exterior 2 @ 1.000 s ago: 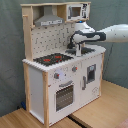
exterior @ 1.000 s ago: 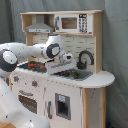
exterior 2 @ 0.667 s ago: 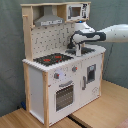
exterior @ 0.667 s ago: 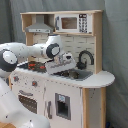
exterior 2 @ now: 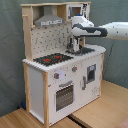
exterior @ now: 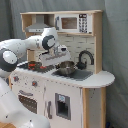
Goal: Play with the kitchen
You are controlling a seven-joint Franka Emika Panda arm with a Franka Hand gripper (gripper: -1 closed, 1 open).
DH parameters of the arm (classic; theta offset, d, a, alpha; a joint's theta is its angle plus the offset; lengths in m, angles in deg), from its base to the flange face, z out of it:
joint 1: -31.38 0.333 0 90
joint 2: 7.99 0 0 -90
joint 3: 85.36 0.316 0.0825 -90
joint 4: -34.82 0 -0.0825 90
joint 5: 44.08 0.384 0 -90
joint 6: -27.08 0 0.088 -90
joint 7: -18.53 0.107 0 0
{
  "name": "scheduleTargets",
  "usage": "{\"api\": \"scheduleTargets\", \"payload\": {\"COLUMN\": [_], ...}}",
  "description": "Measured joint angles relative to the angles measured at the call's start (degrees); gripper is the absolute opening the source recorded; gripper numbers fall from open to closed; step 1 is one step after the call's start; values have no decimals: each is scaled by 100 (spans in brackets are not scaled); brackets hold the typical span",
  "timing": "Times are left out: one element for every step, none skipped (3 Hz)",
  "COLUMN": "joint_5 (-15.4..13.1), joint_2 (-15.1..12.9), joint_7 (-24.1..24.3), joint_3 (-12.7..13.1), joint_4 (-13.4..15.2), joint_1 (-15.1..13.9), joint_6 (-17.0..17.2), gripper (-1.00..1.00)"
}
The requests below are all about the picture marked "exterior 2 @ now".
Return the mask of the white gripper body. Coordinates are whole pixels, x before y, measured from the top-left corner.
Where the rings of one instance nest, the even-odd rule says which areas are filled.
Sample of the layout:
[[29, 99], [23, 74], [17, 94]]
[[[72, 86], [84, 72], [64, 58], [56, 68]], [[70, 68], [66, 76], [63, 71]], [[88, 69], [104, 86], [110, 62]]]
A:
[[80, 37], [73, 37], [70, 39], [70, 43], [68, 44], [68, 48], [71, 52], [78, 52], [81, 49], [79, 45], [79, 41], [81, 40]]

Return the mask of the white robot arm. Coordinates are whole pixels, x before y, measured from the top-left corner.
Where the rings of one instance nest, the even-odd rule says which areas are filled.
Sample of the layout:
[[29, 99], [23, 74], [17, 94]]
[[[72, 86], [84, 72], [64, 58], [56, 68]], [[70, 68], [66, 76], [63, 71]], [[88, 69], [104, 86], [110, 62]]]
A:
[[128, 22], [111, 22], [95, 27], [84, 16], [72, 18], [72, 51], [79, 53], [79, 40], [81, 37], [104, 37], [117, 40], [128, 40]]

